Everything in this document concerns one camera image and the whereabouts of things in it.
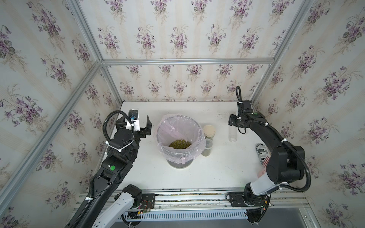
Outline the jar with beige lid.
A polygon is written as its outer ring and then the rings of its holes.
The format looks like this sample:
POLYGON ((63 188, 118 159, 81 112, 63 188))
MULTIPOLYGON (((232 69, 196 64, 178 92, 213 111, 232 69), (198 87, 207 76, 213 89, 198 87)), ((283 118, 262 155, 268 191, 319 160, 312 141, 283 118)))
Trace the jar with beige lid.
POLYGON ((216 129, 213 125, 207 124, 203 127, 203 132, 206 139, 213 140, 216 134, 216 129))

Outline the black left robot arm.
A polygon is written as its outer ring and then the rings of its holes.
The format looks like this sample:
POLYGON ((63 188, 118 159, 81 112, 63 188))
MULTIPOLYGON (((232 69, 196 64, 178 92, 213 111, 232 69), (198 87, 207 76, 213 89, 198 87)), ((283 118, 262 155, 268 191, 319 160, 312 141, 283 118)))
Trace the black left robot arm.
POLYGON ((116 110, 106 117, 102 131, 106 139, 107 157, 97 173, 92 176, 89 192, 75 215, 67 223, 67 228, 91 228, 108 199, 132 169, 141 139, 151 135, 152 131, 150 120, 147 120, 145 128, 139 127, 139 120, 138 110, 135 109, 131 109, 128 114, 116 110), (116 122, 117 132, 110 137, 107 125, 109 120, 117 114, 121 114, 122 118, 116 122))

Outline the clear jar with mung beans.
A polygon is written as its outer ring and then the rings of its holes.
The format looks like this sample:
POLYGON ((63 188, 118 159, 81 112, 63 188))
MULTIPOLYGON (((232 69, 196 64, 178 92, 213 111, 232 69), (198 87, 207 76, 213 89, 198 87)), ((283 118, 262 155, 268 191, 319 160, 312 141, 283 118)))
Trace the clear jar with mung beans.
POLYGON ((237 128, 235 126, 229 126, 228 139, 230 142, 237 141, 237 128))

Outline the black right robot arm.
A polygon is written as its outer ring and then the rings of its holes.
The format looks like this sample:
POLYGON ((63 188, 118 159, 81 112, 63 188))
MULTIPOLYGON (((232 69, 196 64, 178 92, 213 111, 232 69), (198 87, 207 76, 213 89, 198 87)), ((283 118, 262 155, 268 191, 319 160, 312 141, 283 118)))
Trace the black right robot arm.
POLYGON ((230 115, 228 124, 238 129, 251 129, 264 142, 271 156, 266 172, 246 185, 243 198, 253 205, 261 196, 280 188, 306 192, 311 186, 311 174, 305 163, 305 151, 294 146, 270 125, 265 116, 252 109, 250 101, 238 101, 238 114, 230 115))

